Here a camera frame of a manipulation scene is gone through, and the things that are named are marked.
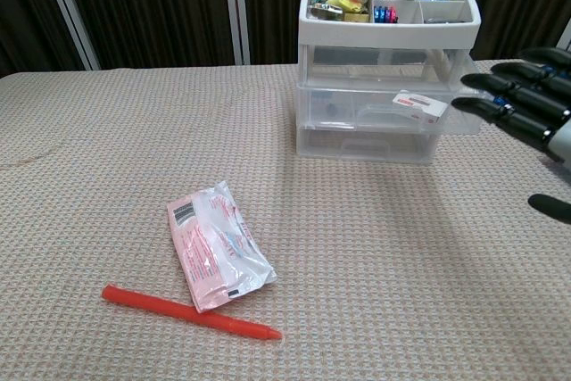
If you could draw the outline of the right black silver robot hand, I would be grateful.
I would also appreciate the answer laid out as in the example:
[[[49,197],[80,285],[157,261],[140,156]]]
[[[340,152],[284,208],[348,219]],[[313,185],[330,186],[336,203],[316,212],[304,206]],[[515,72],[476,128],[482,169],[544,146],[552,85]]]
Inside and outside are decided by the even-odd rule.
[[[543,153],[544,164],[570,183],[570,53],[557,47],[531,47],[517,61],[494,64],[488,73],[471,73],[461,83],[487,98],[456,97],[451,105],[493,124]]]

